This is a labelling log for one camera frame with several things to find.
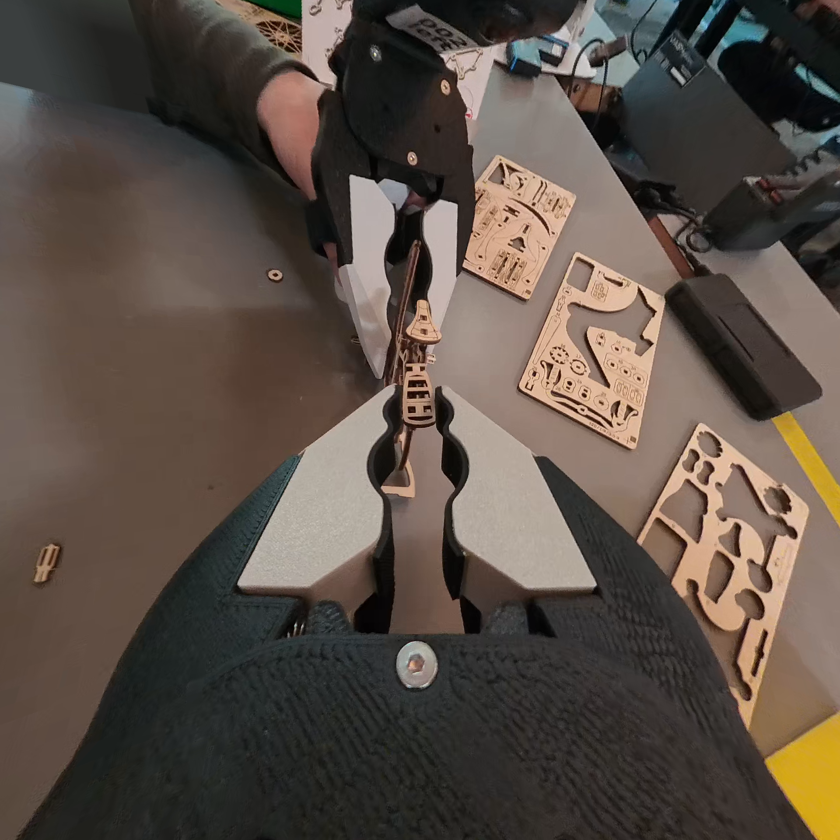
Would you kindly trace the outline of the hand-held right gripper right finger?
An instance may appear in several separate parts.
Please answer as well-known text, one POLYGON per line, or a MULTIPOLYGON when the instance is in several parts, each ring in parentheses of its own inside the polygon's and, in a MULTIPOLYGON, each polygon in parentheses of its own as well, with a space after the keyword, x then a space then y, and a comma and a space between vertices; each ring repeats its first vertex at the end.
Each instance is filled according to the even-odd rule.
POLYGON ((501 606, 592 595, 595 577, 537 457, 447 386, 436 390, 444 510, 443 573, 464 630, 501 606))

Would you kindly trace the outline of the yellow tape line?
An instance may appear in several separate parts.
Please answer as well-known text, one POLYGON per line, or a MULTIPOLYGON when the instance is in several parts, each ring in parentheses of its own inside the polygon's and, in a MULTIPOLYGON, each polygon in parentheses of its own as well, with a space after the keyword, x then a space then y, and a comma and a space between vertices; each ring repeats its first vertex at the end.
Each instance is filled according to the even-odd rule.
POLYGON ((772 423, 822 500, 835 524, 839 525, 839 483, 817 452, 804 428, 792 413, 772 418, 772 423))

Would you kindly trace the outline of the wooden sheet with gear parts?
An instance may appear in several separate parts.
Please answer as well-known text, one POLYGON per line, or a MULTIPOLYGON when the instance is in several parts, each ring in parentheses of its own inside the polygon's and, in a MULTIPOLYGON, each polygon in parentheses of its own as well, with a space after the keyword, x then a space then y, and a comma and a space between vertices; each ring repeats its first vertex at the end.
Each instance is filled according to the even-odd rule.
POLYGON ((663 295, 575 252, 518 391, 635 450, 664 314, 663 295))

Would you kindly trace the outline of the dark grey charger box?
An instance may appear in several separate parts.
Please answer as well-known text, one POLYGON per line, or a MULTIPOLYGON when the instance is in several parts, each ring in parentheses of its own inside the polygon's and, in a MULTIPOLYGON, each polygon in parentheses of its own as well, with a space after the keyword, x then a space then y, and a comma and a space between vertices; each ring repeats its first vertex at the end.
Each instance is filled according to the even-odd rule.
POLYGON ((798 249, 838 219, 839 170, 747 176, 703 217, 706 241, 720 251, 798 249))

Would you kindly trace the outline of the small blue device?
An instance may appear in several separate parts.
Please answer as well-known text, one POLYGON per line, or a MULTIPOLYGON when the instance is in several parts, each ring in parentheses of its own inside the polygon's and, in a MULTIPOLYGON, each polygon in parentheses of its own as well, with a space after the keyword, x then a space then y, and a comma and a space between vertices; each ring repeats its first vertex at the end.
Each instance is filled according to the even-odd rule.
POLYGON ((524 77, 560 74, 569 43, 553 35, 515 40, 506 45, 505 63, 511 74, 524 77))

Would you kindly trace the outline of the wooden model assembly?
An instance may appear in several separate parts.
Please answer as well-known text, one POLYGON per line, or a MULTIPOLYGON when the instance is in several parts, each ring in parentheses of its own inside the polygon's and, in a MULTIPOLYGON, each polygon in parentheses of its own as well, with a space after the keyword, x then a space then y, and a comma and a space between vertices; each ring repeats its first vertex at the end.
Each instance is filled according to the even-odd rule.
POLYGON ((381 488, 388 496, 405 499, 414 498, 416 493, 409 460, 413 434, 436 423, 434 388, 428 373, 434 358, 428 350, 442 339, 427 299, 416 301, 413 318, 407 320, 422 249, 422 241, 416 239, 408 250, 384 377, 386 385, 397 385, 401 393, 401 418, 392 439, 395 465, 381 488))

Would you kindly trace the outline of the person's left forearm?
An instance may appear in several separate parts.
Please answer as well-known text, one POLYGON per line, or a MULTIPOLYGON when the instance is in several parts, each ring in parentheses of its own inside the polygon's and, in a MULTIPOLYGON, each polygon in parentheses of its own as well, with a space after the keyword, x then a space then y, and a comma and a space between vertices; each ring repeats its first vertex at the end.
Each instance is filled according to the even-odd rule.
POLYGON ((315 80, 303 63, 213 1, 129 1, 148 58, 150 111, 164 123, 241 146, 290 181, 260 127, 257 101, 287 72, 315 80))

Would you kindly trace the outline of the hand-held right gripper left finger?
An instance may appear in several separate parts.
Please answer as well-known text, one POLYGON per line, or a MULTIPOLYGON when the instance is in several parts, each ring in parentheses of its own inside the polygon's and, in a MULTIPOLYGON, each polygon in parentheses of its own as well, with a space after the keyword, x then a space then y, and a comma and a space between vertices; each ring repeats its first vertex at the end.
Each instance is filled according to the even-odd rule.
POLYGON ((388 385, 297 458, 238 578, 247 595, 336 602, 387 632, 395 595, 391 502, 402 393, 388 385))

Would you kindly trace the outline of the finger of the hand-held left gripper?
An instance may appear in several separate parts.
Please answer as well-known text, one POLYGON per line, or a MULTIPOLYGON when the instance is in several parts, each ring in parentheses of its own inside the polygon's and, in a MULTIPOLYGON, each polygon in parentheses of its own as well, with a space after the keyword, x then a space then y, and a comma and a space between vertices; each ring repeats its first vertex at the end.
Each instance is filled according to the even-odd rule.
POLYGON ((394 180, 376 182, 359 175, 351 175, 349 182, 352 256, 340 266, 339 278, 364 356, 380 380, 392 341, 385 254, 395 231, 396 212, 409 189, 394 180))
POLYGON ((413 215, 413 242, 421 242, 413 280, 413 302, 429 303, 434 324, 443 328, 459 273, 458 207, 438 200, 413 215))

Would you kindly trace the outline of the black office chair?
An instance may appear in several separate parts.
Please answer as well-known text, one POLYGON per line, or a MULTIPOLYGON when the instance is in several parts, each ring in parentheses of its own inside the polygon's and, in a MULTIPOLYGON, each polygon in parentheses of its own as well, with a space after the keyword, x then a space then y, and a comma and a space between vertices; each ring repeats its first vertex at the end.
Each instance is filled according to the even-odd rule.
POLYGON ((765 41, 743 40, 724 49, 717 68, 728 84, 761 119, 771 125, 788 121, 806 132, 839 125, 839 104, 801 79, 791 61, 765 41))

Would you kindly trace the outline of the yellow plastic bin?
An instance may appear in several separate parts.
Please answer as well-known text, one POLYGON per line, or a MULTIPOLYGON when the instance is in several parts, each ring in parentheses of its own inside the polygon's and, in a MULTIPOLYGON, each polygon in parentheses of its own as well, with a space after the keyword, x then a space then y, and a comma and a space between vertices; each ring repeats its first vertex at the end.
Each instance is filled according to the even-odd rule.
POLYGON ((766 764, 819 839, 839 838, 839 713, 776 751, 766 764))

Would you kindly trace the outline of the mostly empty wooden sheet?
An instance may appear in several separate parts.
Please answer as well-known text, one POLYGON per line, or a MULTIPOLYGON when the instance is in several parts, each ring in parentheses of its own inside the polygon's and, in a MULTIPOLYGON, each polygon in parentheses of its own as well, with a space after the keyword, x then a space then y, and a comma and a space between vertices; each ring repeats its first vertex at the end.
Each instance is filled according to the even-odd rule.
POLYGON ((638 543, 666 564, 751 727, 809 507, 699 423, 638 543))

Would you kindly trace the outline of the person's left hand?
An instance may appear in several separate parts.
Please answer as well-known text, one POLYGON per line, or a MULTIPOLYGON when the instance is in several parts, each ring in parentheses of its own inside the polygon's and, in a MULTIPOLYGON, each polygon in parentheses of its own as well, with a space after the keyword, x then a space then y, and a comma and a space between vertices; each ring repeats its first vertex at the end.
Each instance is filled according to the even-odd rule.
POLYGON ((271 78, 259 94, 257 119, 282 171, 310 201, 316 197, 312 152, 319 134, 319 100, 324 86, 286 70, 271 78))

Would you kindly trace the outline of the flat black case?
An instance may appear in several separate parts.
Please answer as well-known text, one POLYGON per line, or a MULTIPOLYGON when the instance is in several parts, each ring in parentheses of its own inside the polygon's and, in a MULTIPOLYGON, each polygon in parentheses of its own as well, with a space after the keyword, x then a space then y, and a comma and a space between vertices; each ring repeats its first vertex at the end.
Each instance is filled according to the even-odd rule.
POLYGON ((665 301, 752 420, 769 421, 823 396, 815 377, 728 276, 680 280, 665 301))

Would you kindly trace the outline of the wooden sheet with curved parts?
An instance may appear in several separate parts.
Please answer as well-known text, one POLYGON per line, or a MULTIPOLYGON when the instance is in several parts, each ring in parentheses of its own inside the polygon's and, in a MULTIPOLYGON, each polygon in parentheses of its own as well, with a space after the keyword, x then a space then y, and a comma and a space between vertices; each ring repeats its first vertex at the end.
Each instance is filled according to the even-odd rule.
POLYGON ((498 154, 477 179, 475 198, 463 269, 530 300, 576 195, 498 154))

